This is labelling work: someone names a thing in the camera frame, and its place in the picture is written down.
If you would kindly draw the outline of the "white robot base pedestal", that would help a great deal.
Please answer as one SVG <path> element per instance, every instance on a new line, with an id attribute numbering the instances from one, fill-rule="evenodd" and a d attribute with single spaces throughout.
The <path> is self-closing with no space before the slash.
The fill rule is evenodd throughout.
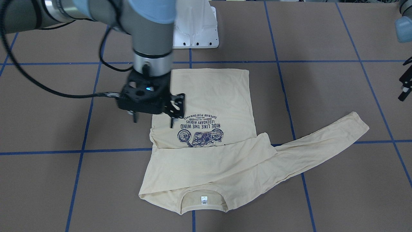
<path id="1" fill-rule="evenodd" d="M 174 49 L 218 48 L 218 22 L 215 7 L 208 0 L 177 0 Z"/>

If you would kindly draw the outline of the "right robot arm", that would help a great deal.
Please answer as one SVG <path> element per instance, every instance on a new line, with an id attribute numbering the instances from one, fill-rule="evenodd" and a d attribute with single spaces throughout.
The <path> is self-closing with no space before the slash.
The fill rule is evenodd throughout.
<path id="1" fill-rule="evenodd" d="M 183 93 L 170 92 L 173 63 L 175 0 L 2 0 L 1 42 L 17 70 L 37 87 L 60 97 L 85 99 L 115 98 L 121 110 L 137 122 L 137 114 L 167 114 L 174 120 L 184 118 Z M 130 35 L 134 52 L 133 66 L 118 69 L 129 72 L 121 92 L 66 94 L 55 91 L 27 74 L 12 53 L 6 35 L 30 30 L 53 30 L 77 20 L 101 22 L 110 31 Z"/>

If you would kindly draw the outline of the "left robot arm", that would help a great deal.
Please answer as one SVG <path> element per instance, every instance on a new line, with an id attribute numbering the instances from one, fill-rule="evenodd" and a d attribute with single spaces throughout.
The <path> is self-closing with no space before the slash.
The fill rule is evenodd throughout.
<path id="1" fill-rule="evenodd" d="M 408 43 L 412 41 L 412 1 L 400 0 L 399 12 L 401 17 L 395 21 L 396 36 L 399 43 Z M 402 92 L 398 99 L 405 101 L 412 90 L 412 58 L 409 57 L 403 63 L 403 66 L 410 65 L 404 74 L 399 78 L 402 83 Z"/>

